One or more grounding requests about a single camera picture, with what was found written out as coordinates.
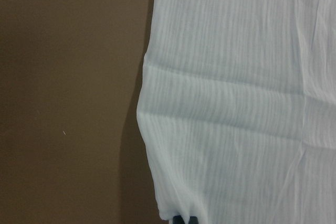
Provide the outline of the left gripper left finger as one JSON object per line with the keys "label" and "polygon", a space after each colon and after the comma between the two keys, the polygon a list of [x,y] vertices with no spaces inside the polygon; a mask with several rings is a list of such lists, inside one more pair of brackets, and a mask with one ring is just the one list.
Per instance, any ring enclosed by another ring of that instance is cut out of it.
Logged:
{"label": "left gripper left finger", "polygon": [[184,220],[182,216],[174,216],[172,220],[172,224],[184,224]]}

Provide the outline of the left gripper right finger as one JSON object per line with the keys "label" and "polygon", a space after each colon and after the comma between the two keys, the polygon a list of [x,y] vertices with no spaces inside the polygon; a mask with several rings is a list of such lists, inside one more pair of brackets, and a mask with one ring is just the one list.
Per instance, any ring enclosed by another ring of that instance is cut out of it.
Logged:
{"label": "left gripper right finger", "polygon": [[188,224],[198,224],[198,218],[196,216],[190,216]]}

